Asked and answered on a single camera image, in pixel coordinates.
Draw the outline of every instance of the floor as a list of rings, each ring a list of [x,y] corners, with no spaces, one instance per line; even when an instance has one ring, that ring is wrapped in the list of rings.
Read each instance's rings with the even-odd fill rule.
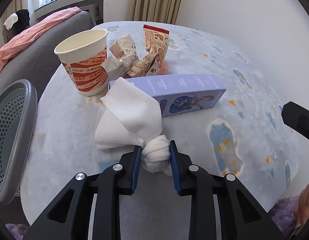
[[[20,197],[15,197],[8,205],[0,204],[0,218],[4,224],[29,225],[22,210]]]

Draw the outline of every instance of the paper cup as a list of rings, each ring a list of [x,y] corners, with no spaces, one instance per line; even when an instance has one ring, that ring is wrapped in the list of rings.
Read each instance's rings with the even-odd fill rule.
[[[77,33],[54,49],[80,94],[93,96],[108,86],[109,78],[101,63],[107,58],[104,29]]]

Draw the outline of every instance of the beige curtain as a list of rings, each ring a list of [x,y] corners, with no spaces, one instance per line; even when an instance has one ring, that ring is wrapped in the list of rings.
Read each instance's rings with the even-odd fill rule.
[[[127,21],[175,24],[180,0],[129,0]]]
[[[8,5],[7,9],[5,10],[4,14],[1,17],[2,24],[5,23],[7,18],[12,15],[13,13],[21,10],[21,0],[12,0],[11,3]]]

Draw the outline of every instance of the lavender cardboard box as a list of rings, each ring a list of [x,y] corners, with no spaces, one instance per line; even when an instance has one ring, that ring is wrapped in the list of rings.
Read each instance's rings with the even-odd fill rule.
[[[176,74],[126,80],[159,102],[162,117],[213,107],[226,91],[214,74]]]

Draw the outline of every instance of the human hand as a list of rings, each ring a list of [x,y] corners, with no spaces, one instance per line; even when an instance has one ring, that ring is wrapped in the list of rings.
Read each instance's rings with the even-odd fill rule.
[[[304,225],[309,219],[309,184],[300,193],[300,197],[293,208],[293,214],[297,219],[296,228]]]

